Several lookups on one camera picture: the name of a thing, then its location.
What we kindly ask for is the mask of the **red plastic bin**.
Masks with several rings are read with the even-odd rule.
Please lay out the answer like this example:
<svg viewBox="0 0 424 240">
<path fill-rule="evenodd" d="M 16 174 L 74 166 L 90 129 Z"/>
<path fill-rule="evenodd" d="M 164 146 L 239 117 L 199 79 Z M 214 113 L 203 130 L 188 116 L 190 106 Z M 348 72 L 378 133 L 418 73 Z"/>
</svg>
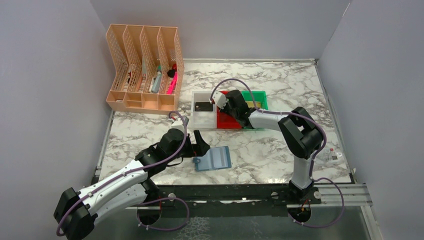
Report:
<svg viewBox="0 0 424 240">
<path fill-rule="evenodd" d="M 217 129 L 241 129 L 242 126 L 236 121 L 232 116 L 221 112 L 221 110 L 216 107 L 216 128 Z"/>
</svg>

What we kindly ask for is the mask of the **blue leather card holder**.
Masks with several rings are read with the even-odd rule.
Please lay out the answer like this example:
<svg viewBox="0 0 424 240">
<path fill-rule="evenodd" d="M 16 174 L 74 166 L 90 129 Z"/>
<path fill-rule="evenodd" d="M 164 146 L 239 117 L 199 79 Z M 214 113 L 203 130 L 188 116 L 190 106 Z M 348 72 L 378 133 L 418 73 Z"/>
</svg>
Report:
<svg viewBox="0 0 424 240">
<path fill-rule="evenodd" d="M 212 147 L 204 156 L 194 157 L 192 162 L 197 172 L 230 169 L 232 167 L 228 146 Z"/>
</svg>

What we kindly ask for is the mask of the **green plastic bin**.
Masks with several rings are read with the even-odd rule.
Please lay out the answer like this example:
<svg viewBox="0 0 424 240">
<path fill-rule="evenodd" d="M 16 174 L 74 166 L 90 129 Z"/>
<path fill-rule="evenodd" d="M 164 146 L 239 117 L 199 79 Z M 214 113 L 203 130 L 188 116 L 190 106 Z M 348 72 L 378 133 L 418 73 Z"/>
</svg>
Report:
<svg viewBox="0 0 424 240">
<path fill-rule="evenodd" d="M 248 90 L 241 91 L 241 94 L 246 102 L 247 101 L 253 102 L 252 96 Z M 268 101 L 267 101 L 267 95 L 265 91 L 252 91 L 252 95 L 255 102 L 261 103 L 260 109 L 268 110 Z"/>
</svg>

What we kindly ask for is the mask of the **white plastic bin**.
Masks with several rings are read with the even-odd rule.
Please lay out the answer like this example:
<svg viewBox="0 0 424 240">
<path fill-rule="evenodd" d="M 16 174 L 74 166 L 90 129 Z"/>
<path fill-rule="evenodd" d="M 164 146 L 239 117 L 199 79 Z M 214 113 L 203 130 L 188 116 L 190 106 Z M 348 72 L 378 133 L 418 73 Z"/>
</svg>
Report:
<svg viewBox="0 0 424 240">
<path fill-rule="evenodd" d="M 217 109 L 213 111 L 194 111 L 195 102 L 210 102 L 211 91 L 193 91 L 191 94 L 191 114 L 189 127 L 193 130 L 213 130 L 217 128 Z"/>
</svg>

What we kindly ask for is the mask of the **peach plastic file organizer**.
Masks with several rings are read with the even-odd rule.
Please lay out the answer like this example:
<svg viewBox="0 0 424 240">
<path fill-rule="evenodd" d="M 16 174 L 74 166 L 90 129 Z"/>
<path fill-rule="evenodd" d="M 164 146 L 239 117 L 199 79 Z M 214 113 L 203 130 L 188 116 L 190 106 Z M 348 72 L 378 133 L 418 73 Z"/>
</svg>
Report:
<svg viewBox="0 0 424 240">
<path fill-rule="evenodd" d="M 106 102 L 117 112 L 167 114 L 175 111 L 185 72 L 183 51 L 176 26 L 111 24 L 106 32 L 115 77 Z M 150 93 L 152 78 L 161 66 L 162 80 L 158 93 Z M 166 94 L 172 79 L 167 72 L 178 74 L 172 94 Z"/>
</svg>

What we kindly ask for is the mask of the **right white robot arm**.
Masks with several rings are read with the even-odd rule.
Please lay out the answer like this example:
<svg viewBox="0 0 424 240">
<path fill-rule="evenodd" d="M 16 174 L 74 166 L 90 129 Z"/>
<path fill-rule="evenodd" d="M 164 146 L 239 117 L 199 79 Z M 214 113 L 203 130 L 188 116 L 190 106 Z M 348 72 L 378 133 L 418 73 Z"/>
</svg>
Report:
<svg viewBox="0 0 424 240">
<path fill-rule="evenodd" d="M 289 181 L 289 194 L 302 199 L 311 191 L 313 157 L 322 146 L 325 137 L 319 126 L 303 107 L 290 112 L 272 112 L 249 107 L 239 90 L 224 94 L 215 91 L 211 101 L 219 111 L 234 118 L 242 128 L 267 129 L 281 132 L 294 157 L 293 175 Z"/>
</svg>

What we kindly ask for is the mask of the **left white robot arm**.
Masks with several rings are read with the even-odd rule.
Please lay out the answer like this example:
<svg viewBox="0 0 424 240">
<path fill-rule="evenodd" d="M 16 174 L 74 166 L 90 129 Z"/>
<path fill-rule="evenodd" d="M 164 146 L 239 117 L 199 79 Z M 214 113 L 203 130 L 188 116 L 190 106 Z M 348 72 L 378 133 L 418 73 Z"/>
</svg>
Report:
<svg viewBox="0 0 424 240">
<path fill-rule="evenodd" d="M 166 198 L 160 198 L 159 188 L 152 176 L 172 166 L 179 158 L 204 156 L 209 150 L 198 130 L 194 131 L 195 143 L 182 130 L 169 129 L 159 142 L 141 150 L 134 160 L 107 178 L 75 190 L 65 190 L 53 213 L 58 223 L 56 234 L 68 240 L 82 240 L 95 225 L 107 216 L 127 207 L 161 206 Z"/>
</svg>

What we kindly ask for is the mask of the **gold credit card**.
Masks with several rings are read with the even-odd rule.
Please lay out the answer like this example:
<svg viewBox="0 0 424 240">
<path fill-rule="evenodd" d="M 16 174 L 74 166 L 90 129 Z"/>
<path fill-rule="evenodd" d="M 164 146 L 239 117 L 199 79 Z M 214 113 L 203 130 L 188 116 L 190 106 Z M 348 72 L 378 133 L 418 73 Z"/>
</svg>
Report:
<svg viewBox="0 0 424 240">
<path fill-rule="evenodd" d="M 261 108 L 260 102 L 247 101 L 246 102 L 249 108 Z"/>
</svg>

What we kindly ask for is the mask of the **black credit card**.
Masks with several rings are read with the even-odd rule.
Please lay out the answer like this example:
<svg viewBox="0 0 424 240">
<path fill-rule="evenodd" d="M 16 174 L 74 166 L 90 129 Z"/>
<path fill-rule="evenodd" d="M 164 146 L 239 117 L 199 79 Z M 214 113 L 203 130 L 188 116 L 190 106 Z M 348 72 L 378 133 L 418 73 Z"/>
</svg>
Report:
<svg viewBox="0 0 424 240">
<path fill-rule="evenodd" d="M 197 101 L 194 103 L 195 112 L 212 112 L 214 105 L 208 101 Z"/>
</svg>

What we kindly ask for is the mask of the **pink highlighter pen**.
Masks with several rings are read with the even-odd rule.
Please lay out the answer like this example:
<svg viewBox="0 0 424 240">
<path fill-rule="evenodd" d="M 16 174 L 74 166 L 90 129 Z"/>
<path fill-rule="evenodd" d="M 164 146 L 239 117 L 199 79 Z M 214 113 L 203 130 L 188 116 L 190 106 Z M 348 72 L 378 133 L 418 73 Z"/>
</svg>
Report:
<svg viewBox="0 0 424 240">
<path fill-rule="evenodd" d="M 172 95 L 173 94 L 173 91 L 176 88 L 177 81 L 178 81 L 178 72 L 176 73 L 176 75 L 174 76 L 174 78 L 170 78 L 170 79 L 171 79 L 171 82 L 170 82 L 170 84 L 168 86 L 168 89 L 166 91 L 166 94 L 167 95 Z"/>
</svg>

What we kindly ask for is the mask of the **teal grey stapler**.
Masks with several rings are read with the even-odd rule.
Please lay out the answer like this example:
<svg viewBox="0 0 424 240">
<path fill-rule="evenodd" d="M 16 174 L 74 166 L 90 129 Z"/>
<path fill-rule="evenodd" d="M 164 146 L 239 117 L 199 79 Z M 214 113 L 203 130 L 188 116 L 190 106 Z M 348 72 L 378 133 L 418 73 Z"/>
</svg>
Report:
<svg viewBox="0 0 424 240">
<path fill-rule="evenodd" d="M 149 92 L 153 94 L 157 94 L 160 90 L 161 82 L 162 82 L 162 67 L 159 65 L 156 69 L 156 75 L 151 80 Z"/>
</svg>

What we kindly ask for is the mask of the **black binder clip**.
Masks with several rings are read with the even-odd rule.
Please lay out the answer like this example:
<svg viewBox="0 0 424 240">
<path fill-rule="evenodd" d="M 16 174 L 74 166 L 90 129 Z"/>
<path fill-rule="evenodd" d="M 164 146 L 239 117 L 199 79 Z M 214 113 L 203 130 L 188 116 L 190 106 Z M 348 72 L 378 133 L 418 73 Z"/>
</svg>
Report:
<svg viewBox="0 0 424 240">
<path fill-rule="evenodd" d="M 169 77 L 169 78 L 174 78 L 175 77 L 175 75 L 177 74 L 177 70 L 176 69 L 170 69 L 170 70 L 168 70 L 167 71 L 167 76 Z"/>
</svg>

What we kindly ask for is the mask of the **clear plastic packet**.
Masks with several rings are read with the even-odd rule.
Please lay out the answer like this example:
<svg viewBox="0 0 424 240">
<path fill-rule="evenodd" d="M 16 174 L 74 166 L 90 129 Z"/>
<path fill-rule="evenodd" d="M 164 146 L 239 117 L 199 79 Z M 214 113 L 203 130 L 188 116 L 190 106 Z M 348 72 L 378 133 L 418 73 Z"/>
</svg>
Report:
<svg viewBox="0 0 424 240">
<path fill-rule="evenodd" d="M 329 166 L 343 161 L 344 155 L 342 152 L 334 148 L 325 148 L 317 154 L 314 164 L 317 166 Z"/>
</svg>

